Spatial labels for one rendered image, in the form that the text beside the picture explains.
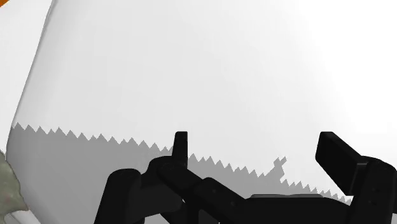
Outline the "grey-green lumpy object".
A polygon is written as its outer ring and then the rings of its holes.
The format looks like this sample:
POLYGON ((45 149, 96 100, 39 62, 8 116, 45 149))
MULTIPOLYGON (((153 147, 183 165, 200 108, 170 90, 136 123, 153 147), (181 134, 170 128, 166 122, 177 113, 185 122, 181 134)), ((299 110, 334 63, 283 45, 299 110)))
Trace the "grey-green lumpy object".
POLYGON ((6 224, 4 217, 7 214, 28 210, 20 193, 20 182, 0 150, 0 224, 6 224))

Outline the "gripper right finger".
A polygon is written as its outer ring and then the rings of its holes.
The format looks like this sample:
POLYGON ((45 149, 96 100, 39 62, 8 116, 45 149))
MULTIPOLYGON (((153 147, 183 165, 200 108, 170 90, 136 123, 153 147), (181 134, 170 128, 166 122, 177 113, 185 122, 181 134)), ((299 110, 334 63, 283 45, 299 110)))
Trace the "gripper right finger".
POLYGON ((321 132, 315 159, 346 196, 352 196, 345 224, 391 224, 397 170, 360 155, 334 132, 321 132))

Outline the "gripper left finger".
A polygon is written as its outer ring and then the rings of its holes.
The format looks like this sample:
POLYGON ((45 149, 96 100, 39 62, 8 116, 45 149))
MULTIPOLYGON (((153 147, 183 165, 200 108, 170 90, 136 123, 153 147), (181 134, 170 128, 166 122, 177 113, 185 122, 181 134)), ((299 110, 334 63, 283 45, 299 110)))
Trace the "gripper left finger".
POLYGON ((246 224, 244 198, 187 165, 188 133, 178 131, 172 154, 152 159, 144 174, 128 168, 108 176, 94 224, 144 224, 154 214, 169 224, 204 224, 201 211, 220 224, 246 224))

